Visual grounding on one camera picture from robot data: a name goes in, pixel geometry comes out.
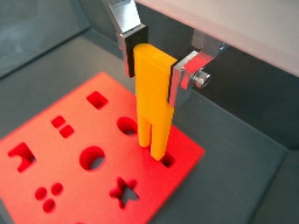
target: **circular hole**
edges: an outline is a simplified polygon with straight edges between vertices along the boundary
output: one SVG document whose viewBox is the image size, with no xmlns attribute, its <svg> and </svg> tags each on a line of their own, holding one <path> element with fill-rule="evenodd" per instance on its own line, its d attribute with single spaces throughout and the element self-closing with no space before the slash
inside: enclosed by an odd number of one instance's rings
<svg viewBox="0 0 299 224">
<path fill-rule="evenodd" d="M 63 191 L 63 185 L 62 183 L 57 183 L 54 184 L 53 188 L 51 188 L 51 193 L 58 196 L 62 194 L 62 191 Z"/>
<path fill-rule="evenodd" d="M 87 171 L 97 170 L 105 162 L 105 151 L 98 146 L 89 147 L 79 156 L 79 164 Z"/>
<path fill-rule="evenodd" d="M 53 212 L 54 208 L 55 208 L 57 204 L 54 199 L 47 199 L 47 201 L 43 203 L 43 211 L 49 214 L 50 212 Z"/>
<path fill-rule="evenodd" d="M 38 200 L 43 200 L 47 196 L 47 189 L 45 187 L 40 187 L 35 192 L 35 198 Z"/>
<path fill-rule="evenodd" d="M 131 118 L 119 118 L 117 121 L 117 126 L 126 135 L 133 136 L 137 134 L 137 122 Z"/>
</svg>

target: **gray surface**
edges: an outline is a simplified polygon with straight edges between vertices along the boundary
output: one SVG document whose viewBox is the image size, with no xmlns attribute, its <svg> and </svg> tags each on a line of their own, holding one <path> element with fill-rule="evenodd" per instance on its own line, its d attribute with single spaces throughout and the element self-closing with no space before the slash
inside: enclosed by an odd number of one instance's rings
<svg viewBox="0 0 299 224">
<path fill-rule="evenodd" d="M 0 0 L 0 77 L 90 27 L 78 0 Z"/>
<path fill-rule="evenodd" d="M 118 31 L 109 17 L 102 0 L 79 0 L 91 27 L 110 39 L 118 42 Z"/>
<path fill-rule="evenodd" d="M 2 79 L 0 137 L 103 70 L 134 91 L 118 45 L 89 31 Z M 195 92 L 174 122 L 207 154 L 153 223 L 247 223 L 286 149 Z"/>
<path fill-rule="evenodd" d="M 287 149 L 299 145 L 299 78 L 230 48 L 206 67 L 201 93 Z"/>
<path fill-rule="evenodd" d="M 290 151 L 266 199 L 253 220 L 255 224 L 299 222 L 299 151 Z"/>
<path fill-rule="evenodd" d="M 14 224 L 11 215 L 6 210 L 6 205 L 2 199 L 0 199 L 0 224 Z"/>
<path fill-rule="evenodd" d="M 137 1 L 299 76 L 297 0 Z"/>
</svg>

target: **white panel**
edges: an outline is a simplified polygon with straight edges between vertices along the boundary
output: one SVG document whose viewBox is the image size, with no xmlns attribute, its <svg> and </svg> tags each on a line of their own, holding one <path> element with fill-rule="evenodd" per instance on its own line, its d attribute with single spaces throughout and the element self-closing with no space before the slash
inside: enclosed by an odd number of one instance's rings
<svg viewBox="0 0 299 224">
<path fill-rule="evenodd" d="M 298 0 L 135 1 L 299 76 Z"/>
</svg>

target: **hole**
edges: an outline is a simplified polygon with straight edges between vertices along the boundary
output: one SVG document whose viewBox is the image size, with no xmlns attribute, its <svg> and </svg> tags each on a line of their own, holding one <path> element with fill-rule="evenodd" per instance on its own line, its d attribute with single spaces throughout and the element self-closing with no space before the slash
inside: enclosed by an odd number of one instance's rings
<svg viewBox="0 0 299 224">
<path fill-rule="evenodd" d="M 61 134 L 65 138 L 70 137 L 73 135 L 73 133 L 75 132 L 74 128 L 67 125 L 62 130 L 61 130 Z"/>
<path fill-rule="evenodd" d="M 122 178 L 117 179 L 117 188 L 110 191 L 110 197 L 118 199 L 118 204 L 122 209 L 126 208 L 130 200 L 139 200 L 135 187 L 135 179 L 130 179 L 127 182 Z"/>
<path fill-rule="evenodd" d="M 129 188 L 127 186 L 126 186 L 125 193 L 122 195 L 121 200 L 122 200 L 122 204 L 125 206 L 127 205 L 127 202 L 130 200 L 134 200 L 134 201 L 138 201 L 139 200 L 138 195 L 137 195 L 137 192 L 131 188 Z"/>
<path fill-rule="evenodd" d="M 109 103 L 109 99 L 98 91 L 87 97 L 87 100 L 97 109 L 102 109 Z"/>
<path fill-rule="evenodd" d="M 57 207 L 57 203 L 54 199 L 47 199 L 46 202 L 43 203 L 43 211 L 49 214 L 53 212 L 54 208 Z"/>
<path fill-rule="evenodd" d="M 27 146 L 26 143 L 20 143 L 10 152 L 8 152 L 10 157 L 19 156 L 22 157 L 23 161 L 18 167 L 18 171 L 23 172 L 30 168 L 30 166 L 35 163 L 36 158 Z"/>
<path fill-rule="evenodd" d="M 40 187 L 35 192 L 35 198 L 38 200 L 43 200 L 46 198 L 47 194 L 49 194 L 47 189 L 45 187 Z"/>
<path fill-rule="evenodd" d="M 53 121 L 53 126 L 58 129 L 66 123 L 65 118 L 59 115 Z"/>
<path fill-rule="evenodd" d="M 89 147 L 79 156 L 79 164 L 87 171 L 97 170 L 105 162 L 105 151 L 98 146 Z"/>
<path fill-rule="evenodd" d="M 171 167 L 174 164 L 174 156 L 166 152 L 161 161 L 166 167 Z"/>
<path fill-rule="evenodd" d="M 57 184 L 54 184 L 53 187 L 51 187 L 51 193 L 53 193 L 55 196 L 58 196 L 58 195 L 62 194 L 62 192 L 63 192 L 63 185 L 62 185 L 62 183 L 57 183 Z"/>
<path fill-rule="evenodd" d="M 137 122 L 129 118 L 122 117 L 117 121 L 117 126 L 119 130 L 129 136 L 137 135 Z"/>
</svg>

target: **silver metal bracket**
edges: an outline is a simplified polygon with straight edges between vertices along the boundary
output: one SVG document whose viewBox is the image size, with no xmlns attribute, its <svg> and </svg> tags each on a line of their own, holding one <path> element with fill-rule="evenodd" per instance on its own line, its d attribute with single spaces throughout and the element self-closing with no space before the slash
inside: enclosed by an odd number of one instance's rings
<svg viewBox="0 0 299 224">
<path fill-rule="evenodd" d="M 179 108 L 190 98 L 193 85 L 205 88 L 211 75 L 203 72 L 206 65 L 227 49 L 227 45 L 201 31 L 194 31 L 193 45 L 201 49 L 191 52 L 187 57 L 173 66 L 169 102 Z"/>
<path fill-rule="evenodd" d="M 135 77 L 137 45 L 149 43 L 149 28 L 142 24 L 134 0 L 102 0 L 117 27 L 119 48 L 125 54 L 125 67 L 129 77 Z"/>
</svg>

